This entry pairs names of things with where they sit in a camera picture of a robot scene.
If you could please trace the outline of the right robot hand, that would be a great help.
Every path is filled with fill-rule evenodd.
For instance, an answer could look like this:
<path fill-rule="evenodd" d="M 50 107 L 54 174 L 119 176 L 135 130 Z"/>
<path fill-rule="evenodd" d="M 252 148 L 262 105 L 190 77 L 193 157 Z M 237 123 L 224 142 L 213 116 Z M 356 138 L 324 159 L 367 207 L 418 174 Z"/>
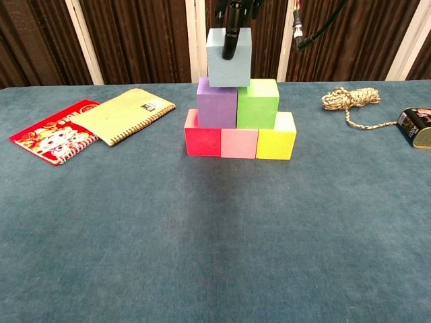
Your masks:
<path fill-rule="evenodd" d="M 219 28 L 226 18 L 226 34 L 222 58 L 231 60 L 234 57 L 240 29 L 248 24 L 249 16 L 255 20 L 264 0 L 217 0 L 215 7 L 216 26 Z"/>

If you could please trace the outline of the yellow foam cube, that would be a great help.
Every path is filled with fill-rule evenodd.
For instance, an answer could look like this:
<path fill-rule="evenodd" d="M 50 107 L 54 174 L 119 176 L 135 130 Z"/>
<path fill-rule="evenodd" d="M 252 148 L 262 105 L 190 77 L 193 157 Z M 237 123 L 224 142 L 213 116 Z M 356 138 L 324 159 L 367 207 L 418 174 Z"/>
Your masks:
<path fill-rule="evenodd" d="M 256 158 L 290 160 L 296 134 L 293 114 L 277 112 L 274 128 L 259 130 Z"/>

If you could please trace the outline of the black and gold tin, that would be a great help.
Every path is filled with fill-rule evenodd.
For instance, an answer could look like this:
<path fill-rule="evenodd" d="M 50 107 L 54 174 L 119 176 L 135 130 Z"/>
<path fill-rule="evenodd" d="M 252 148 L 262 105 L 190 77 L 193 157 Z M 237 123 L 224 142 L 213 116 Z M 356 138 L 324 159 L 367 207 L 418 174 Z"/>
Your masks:
<path fill-rule="evenodd" d="M 431 108 L 406 108 L 397 125 L 413 147 L 431 149 Z"/>

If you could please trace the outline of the dark brown curtain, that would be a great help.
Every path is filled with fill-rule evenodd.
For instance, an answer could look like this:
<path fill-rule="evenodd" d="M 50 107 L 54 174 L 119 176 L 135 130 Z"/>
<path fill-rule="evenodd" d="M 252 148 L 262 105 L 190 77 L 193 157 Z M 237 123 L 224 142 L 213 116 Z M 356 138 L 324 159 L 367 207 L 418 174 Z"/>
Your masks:
<path fill-rule="evenodd" d="M 104 84 L 191 82 L 185 0 L 79 2 Z M 286 81 L 384 80 L 419 2 L 296 0 Z M 264 0 L 251 22 L 254 78 L 277 77 L 287 6 Z M 414 79 L 431 79 L 431 31 Z M 0 89 L 91 84 L 65 0 L 0 0 Z"/>

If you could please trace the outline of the teal felt table mat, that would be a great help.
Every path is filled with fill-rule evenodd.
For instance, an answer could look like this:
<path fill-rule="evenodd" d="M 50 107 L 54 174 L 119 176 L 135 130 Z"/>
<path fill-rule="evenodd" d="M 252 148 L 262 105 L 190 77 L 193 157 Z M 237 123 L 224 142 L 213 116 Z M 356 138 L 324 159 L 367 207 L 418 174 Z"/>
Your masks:
<path fill-rule="evenodd" d="M 0 323 L 431 323 L 431 149 L 360 131 L 281 83 L 288 161 L 191 157 L 193 83 L 110 147 L 54 167 L 10 142 L 127 85 L 0 90 Z"/>

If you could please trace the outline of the pink foam cube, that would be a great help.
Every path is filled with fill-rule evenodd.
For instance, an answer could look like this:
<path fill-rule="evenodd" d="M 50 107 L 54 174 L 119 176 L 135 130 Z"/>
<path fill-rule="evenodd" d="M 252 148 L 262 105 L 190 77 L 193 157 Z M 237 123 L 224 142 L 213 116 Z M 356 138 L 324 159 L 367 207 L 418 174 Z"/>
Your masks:
<path fill-rule="evenodd" d="M 255 159 L 258 129 L 222 129 L 221 157 Z"/>

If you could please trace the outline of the light blue foam cube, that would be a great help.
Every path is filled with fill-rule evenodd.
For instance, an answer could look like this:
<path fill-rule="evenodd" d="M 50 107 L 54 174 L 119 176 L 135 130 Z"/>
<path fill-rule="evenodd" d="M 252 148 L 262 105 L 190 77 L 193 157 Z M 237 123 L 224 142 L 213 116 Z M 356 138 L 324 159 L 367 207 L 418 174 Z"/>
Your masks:
<path fill-rule="evenodd" d="M 222 58 L 225 28 L 210 28 L 206 51 L 209 84 L 212 87 L 247 87 L 251 78 L 252 34 L 241 28 L 234 56 Z"/>

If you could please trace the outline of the tan kraft spiral notebook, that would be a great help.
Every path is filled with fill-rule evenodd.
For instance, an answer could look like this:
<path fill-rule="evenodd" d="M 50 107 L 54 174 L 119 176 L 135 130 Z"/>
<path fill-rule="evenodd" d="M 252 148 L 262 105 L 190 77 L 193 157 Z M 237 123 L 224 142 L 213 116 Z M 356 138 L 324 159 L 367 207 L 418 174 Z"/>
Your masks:
<path fill-rule="evenodd" d="M 176 108 L 175 104 L 143 89 L 130 89 L 71 118 L 113 146 Z"/>

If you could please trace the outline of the green foam cube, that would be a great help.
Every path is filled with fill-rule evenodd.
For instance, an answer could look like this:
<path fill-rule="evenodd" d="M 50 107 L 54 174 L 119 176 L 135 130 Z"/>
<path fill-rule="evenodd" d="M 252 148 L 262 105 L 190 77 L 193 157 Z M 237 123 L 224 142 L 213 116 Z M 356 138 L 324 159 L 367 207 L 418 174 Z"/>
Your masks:
<path fill-rule="evenodd" d="M 272 129 L 279 107 L 279 90 L 274 79 L 251 79 L 238 88 L 237 129 Z"/>

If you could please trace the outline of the red foam cube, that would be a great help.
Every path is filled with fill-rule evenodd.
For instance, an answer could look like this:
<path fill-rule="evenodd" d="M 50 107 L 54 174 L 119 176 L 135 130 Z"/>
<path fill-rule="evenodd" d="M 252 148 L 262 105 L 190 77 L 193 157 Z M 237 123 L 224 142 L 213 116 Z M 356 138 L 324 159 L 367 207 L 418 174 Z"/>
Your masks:
<path fill-rule="evenodd" d="M 184 125 L 187 154 L 190 156 L 221 156 L 221 129 L 201 128 L 198 109 L 189 109 Z"/>

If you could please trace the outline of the white metal frame post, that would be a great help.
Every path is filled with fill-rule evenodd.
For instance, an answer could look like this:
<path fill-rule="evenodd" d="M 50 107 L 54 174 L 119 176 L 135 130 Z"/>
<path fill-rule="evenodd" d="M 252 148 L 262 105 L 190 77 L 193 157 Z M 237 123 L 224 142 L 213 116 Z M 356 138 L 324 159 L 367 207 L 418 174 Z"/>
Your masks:
<path fill-rule="evenodd" d="M 185 0 L 191 82 L 207 76 L 205 0 Z"/>
<path fill-rule="evenodd" d="M 405 81 L 431 31 L 431 0 L 420 0 L 386 81 Z"/>
<path fill-rule="evenodd" d="M 88 30 L 84 12 L 79 0 L 65 0 L 69 16 L 71 18 L 81 51 L 94 85 L 104 85 L 104 79 L 98 59 L 94 50 L 93 42 Z"/>
<path fill-rule="evenodd" d="M 290 59 L 290 51 L 293 40 L 293 22 L 294 14 L 293 11 L 296 6 L 296 0 L 287 0 L 286 18 L 284 24 L 284 32 L 281 42 L 281 49 L 279 55 L 279 63 L 277 68 L 277 82 L 285 82 L 288 70 L 288 63 Z"/>

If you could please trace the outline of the red spiral notebook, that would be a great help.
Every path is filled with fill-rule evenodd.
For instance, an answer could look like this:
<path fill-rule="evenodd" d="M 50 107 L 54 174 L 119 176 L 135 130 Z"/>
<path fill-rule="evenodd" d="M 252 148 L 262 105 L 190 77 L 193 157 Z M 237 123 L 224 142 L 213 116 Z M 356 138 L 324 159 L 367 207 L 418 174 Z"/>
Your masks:
<path fill-rule="evenodd" d="M 82 100 L 14 134 L 9 140 L 54 166 L 64 164 L 98 140 L 91 131 L 71 122 L 73 116 L 97 105 L 98 102 Z"/>

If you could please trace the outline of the purple foam cube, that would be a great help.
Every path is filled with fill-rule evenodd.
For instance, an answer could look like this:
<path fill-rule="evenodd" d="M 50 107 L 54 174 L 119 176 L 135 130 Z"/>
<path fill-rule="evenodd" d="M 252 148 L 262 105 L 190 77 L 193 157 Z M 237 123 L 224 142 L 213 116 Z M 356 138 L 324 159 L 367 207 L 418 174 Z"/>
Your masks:
<path fill-rule="evenodd" d="M 208 77 L 200 77 L 197 86 L 198 122 L 201 128 L 235 129 L 236 87 L 211 87 Z"/>

